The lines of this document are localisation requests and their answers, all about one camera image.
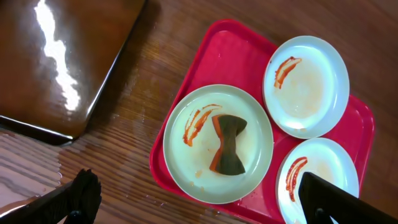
white plate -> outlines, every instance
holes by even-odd
[[[276,71],[289,57],[302,61],[288,73],[279,89],[274,86]],[[302,139],[319,137],[337,124],[346,109],[348,72],[328,42],[312,36],[295,37],[271,57],[263,94],[272,119],[287,134]]]
[[[190,147],[183,142],[185,124],[205,113],[206,105],[221,105],[211,112]],[[211,117],[231,114],[248,124],[236,139],[236,152],[246,173],[237,176],[216,174],[209,170],[220,140]],[[274,147],[271,124],[262,106],[248,93],[228,85],[210,85],[187,95],[173,110],[164,133],[164,157],[177,185],[191,197],[206,203],[230,203],[253,191],[264,178]]]
[[[306,156],[308,163],[298,173],[292,202],[286,190],[286,176],[294,161]],[[336,142],[325,138],[306,140],[294,148],[284,159],[278,175],[277,200],[286,223],[306,223],[299,199],[299,187],[304,172],[312,172],[351,195],[359,196],[359,182],[353,161]]]

wooden table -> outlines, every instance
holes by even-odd
[[[351,94],[376,118],[360,198],[398,218],[397,11],[395,0],[149,0],[86,134],[61,148],[0,131],[0,206],[92,168],[103,186],[97,223],[238,222],[161,189],[149,171],[150,149],[207,28],[233,18],[277,45],[314,35],[336,47]]]

pink serving tray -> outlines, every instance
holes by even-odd
[[[233,20],[217,21],[208,29],[150,153],[150,171],[162,188],[195,200],[173,181],[163,155],[165,125],[177,103],[197,88],[226,84],[248,92],[264,107],[262,79],[276,48],[267,39]],[[277,171],[287,153],[303,140],[287,135],[273,121],[271,125],[274,153],[271,166],[261,184],[237,202],[225,205],[207,204],[208,206],[252,222],[284,222],[275,197]],[[336,141],[346,149],[355,163],[361,188],[374,137],[374,119],[370,109],[354,96],[350,96],[342,119],[324,137]]]

red sauce smear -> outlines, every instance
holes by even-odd
[[[184,143],[187,144],[188,146],[192,147],[193,146],[193,139],[196,138],[198,136],[198,133],[200,132],[200,130],[202,129],[203,125],[205,124],[207,117],[209,117],[210,113],[213,110],[217,110],[222,108],[222,106],[220,105],[216,105],[216,104],[210,104],[207,106],[204,106],[202,109],[205,109],[209,106],[217,106],[218,108],[213,108],[210,109],[208,111],[206,111],[200,118],[199,120],[195,123],[195,125],[193,126],[195,128],[195,130],[193,130],[192,134],[190,137],[188,137],[189,135],[189,130],[192,127],[193,122],[195,121],[195,119],[197,118],[197,116],[200,114],[200,110],[197,110],[195,112],[195,115],[193,115],[192,121],[191,123],[188,125],[189,119],[187,120],[187,122],[185,123],[185,132],[184,135],[182,136],[182,139],[184,140]]]
[[[290,57],[279,65],[275,75],[274,87],[281,89],[286,76],[291,72],[298,63],[302,61],[301,58]]]
[[[289,196],[292,202],[295,202],[294,200],[294,188],[296,187],[297,183],[297,176],[300,172],[300,169],[303,168],[307,164],[308,160],[307,158],[300,157],[296,159],[293,164],[290,166],[289,171],[287,172],[287,177],[286,177],[286,190],[289,191]]]

black object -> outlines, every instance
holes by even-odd
[[[101,183],[91,172],[82,169],[76,178],[0,218],[0,224],[58,223],[91,224],[101,203]]]
[[[319,176],[304,172],[298,196],[308,224],[398,223],[398,220],[375,209]]]

